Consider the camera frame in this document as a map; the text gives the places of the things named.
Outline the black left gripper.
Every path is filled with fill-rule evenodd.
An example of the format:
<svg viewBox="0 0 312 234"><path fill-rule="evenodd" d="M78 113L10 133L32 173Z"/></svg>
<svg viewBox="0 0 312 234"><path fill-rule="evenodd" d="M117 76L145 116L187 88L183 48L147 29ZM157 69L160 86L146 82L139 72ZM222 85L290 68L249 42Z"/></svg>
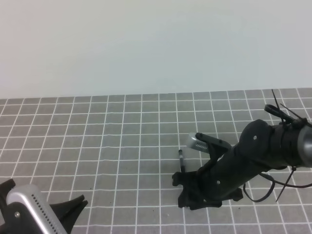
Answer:
<svg viewBox="0 0 312 234"><path fill-rule="evenodd" d="M0 226L2 234L70 234L73 219L77 219L88 205L85 196L80 195L47 208L39 204L39 211L33 214L20 202L6 204L6 197L14 187L12 178L0 184L0 213L4 219Z"/></svg>

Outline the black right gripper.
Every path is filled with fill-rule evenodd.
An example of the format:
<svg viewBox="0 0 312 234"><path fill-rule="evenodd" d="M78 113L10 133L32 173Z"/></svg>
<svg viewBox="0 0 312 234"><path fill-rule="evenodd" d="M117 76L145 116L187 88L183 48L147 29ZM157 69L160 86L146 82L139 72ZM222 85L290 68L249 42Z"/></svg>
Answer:
<svg viewBox="0 0 312 234"><path fill-rule="evenodd" d="M200 174L198 171L175 172L172 185L184 186L178 197L178 207L190 210L219 208L221 201L239 201L243 198L240 186L262 172L285 169L283 159L271 152L272 135L272 126L263 120L255 120L245 127L239 142L209 170ZM206 199L186 187L200 188Z"/></svg>

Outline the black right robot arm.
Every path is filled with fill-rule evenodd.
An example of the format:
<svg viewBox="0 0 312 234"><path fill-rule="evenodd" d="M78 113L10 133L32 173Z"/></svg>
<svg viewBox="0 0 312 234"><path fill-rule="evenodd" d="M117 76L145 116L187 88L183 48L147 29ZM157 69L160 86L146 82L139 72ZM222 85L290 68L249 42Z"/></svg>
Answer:
<svg viewBox="0 0 312 234"><path fill-rule="evenodd" d="M275 186L277 181L267 175L270 170L312 165L312 127L300 120L273 126L260 119L252 121L235 146L203 133L191 133L188 146L210 156L198 170L181 168L172 177L174 186L183 187L178 206L191 210L219 208L223 201L241 200L247 195L247 182L256 176Z"/></svg>

